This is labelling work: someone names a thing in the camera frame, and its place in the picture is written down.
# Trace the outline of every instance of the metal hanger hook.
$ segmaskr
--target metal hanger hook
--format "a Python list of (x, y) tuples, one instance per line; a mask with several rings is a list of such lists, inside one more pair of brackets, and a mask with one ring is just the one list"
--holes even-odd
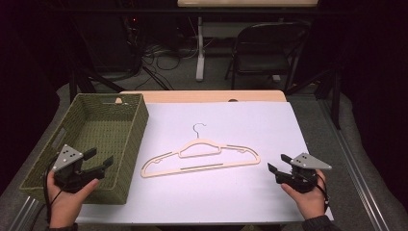
[(192, 130), (194, 130), (194, 132), (197, 134), (197, 138), (200, 138), (198, 132), (195, 130), (195, 125), (197, 125), (197, 124), (201, 124), (203, 126), (207, 126), (207, 125), (205, 125), (204, 123), (195, 123), (194, 126), (192, 127)]

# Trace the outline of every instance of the white table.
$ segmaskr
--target white table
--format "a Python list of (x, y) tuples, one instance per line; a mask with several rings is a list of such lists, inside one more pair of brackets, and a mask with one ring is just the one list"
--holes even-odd
[[(178, 0), (179, 7), (187, 8), (313, 8), (318, 5), (319, 0)], [(204, 37), (214, 37), (217, 35), (222, 38), (235, 37), (244, 27), (249, 24), (237, 25), (230, 23), (221, 26), (215, 26), (214, 23), (209, 25), (215, 27), (213, 32), (206, 33), (202, 17), (198, 17), (198, 61), (195, 79), (198, 82), (204, 80)]]
[[(280, 153), (294, 157), (294, 154), (307, 151), (292, 108), (285, 102), (282, 91), (126, 93), (138, 92), (145, 94), (150, 116), (128, 201), (125, 205), (84, 205), (77, 222), (203, 225), (303, 220), (295, 203), (275, 183), (267, 167), (267, 163), (273, 163), (279, 170), (289, 172), (291, 168), (280, 161)], [(241, 103), (226, 102), (230, 99)], [(140, 176), (141, 167), (150, 158), (195, 139), (191, 125), (197, 122), (207, 124), (200, 127), (200, 138), (250, 146), (260, 155), (261, 163), (153, 178)], [(330, 210), (327, 215), (333, 218)]]

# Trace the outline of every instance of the green basket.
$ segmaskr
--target green basket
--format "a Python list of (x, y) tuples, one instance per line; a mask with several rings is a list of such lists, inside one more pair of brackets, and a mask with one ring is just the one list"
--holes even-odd
[(148, 117), (142, 94), (78, 94), (20, 190), (44, 202), (42, 174), (64, 144), (80, 152), (96, 147), (82, 169), (102, 165), (111, 156), (114, 164), (85, 203), (125, 204)]

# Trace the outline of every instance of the white paper sheet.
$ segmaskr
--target white paper sheet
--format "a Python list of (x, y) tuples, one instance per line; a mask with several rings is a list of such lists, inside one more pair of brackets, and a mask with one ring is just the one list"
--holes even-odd
[[(149, 120), (125, 205), (84, 205), (77, 222), (120, 224), (229, 224), (302, 221), (295, 203), (275, 183), (268, 163), (291, 167), (308, 152), (290, 103), (234, 102), (148, 104)], [(261, 157), (256, 166), (142, 178), (149, 159), (196, 139), (247, 146)]]

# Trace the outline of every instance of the clothes hanger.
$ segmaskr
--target clothes hanger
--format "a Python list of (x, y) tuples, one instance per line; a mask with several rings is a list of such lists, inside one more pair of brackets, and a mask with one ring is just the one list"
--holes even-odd
[[(225, 167), (241, 167), (241, 166), (251, 166), (251, 165), (258, 165), (261, 162), (261, 158), (256, 153), (253, 149), (246, 147), (246, 146), (238, 146), (238, 145), (230, 145), (230, 144), (222, 144), (222, 143), (217, 143), (211, 140), (207, 139), (200, 139), (198, 132), (195, 130), (195, 126), (197, 124), (201, 124), (206, 126), (203, 123), (196, 123), (192, 127), (192, 130), (197, 134), (197, 139), (194, 141), (190, 141), (186, 143), (183, 147), (181, 147), (178, 150), (168, 152), (166, 154), (154, 157), (150, 160), (148, 160), (143, 167), (141, 168), (141, 173), (140, 175), (144, 178), (148, 177), (154, 177), (154, 176), (163, 176), (163, 175), (170, 175), (170, 174), (177, 174), (177, 173), (185, 173), (185, 172), (192, 172), (192, 171), (199, 171), (199, 170), (209, 170), (209, 169), (216, 169), (216, 168), (225, 168)], [(216, 150), (214, 151), (208, 151), (208, 152), (201, 152), (201, 153), (195, 153), (193, 155), (183, 155), (183, 152), (186, 151), (187, 149), (198, 145), (198, 144), (206, 144), (211, 147), (215, 147)], [(247, 160), (247, 161), (235, 161), (231, 163), (218, 163), (218, 164), (210, 164), (210, 165), (203, 165), (203, 166), (194, 166), (194, 167), (177, 167), (174, 169), (169, 169), (169, 170), (162, 170), (162, 171), (156, 171), (156, 172), (146, 172), (147, 168), (152, 165), (152, 164), (158, 164), (162, 159), (165, 159), (167, 157), (177, 155), (180, 159), (185, 159), (185, 158), (196, 158), (196, 157), (202, 157), (202, 156), (209, 156), (209, 155), (218, 155), (222, 152), (222, 149), (231, 149), (231, 150), (237, 150), (241, 153), (249, 152), (254, 156), (254, 160)]]

